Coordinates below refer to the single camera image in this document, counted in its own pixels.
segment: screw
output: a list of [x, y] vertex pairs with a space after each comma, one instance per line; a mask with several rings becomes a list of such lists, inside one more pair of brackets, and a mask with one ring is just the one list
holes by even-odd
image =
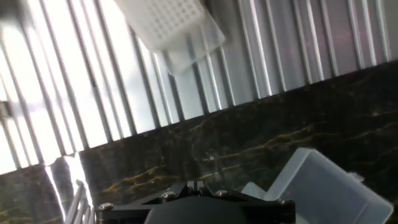
[[174, 193], [173, 191], [164, 192], [164, 193], [162, 194], [162, 197], [163, 197], [164, 199], [171, 199], [171, 198], [174, 198], [175, 196], [177, 196], [177, 194]]
[[229, 192], [227, 190], [219, 190], [216, 192], [217, 197], [224, 197], [227, 196]]
[[112, 208], [113, 208], [113, 204], [112, 203], [104, 203], [104, 204], [99, 206], [99, 209], [101, 209], [102, 211], [110, 210]]

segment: black metal object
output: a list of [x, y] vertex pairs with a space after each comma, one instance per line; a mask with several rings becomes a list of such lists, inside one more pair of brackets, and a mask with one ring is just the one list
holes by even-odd
[[165, 191], [129, 205], [97, 208], [96, 217], [97, 223], [101, 224], [295, 223], [295, 203], [266, 202], [194, 181], [174, 184]]

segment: dark marble backsplash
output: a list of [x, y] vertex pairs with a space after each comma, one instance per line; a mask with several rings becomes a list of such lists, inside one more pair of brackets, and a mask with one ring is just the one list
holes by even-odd
[[61, 223], [76, 180], [85, 181], [94, 205], [197, 179], [235, 190], [253, 181], [267, 190], [299, 146], [359, 173], [397, 208], [397, 92], [392, 62], [6, 174], [0, 223]]

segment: clear plastic box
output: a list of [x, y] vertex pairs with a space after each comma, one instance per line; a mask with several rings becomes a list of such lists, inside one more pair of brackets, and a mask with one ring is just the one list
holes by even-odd
[[219, 47], [225, 36], [199, 0], [116, 0], [134, 32], [172, 75]]
[[298, 149], [264, 200], [293, 200], [305, 223], [378, 224], [393, 212], [387, 200], [313, 149]]

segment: corrugated metal wall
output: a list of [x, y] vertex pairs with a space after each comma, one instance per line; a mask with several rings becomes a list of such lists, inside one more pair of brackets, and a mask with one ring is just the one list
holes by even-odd
[[398, 58], [396, 0], [205, 4], [227, 41], [173, 77], [112, 0], [2, 0], [0, 173]]

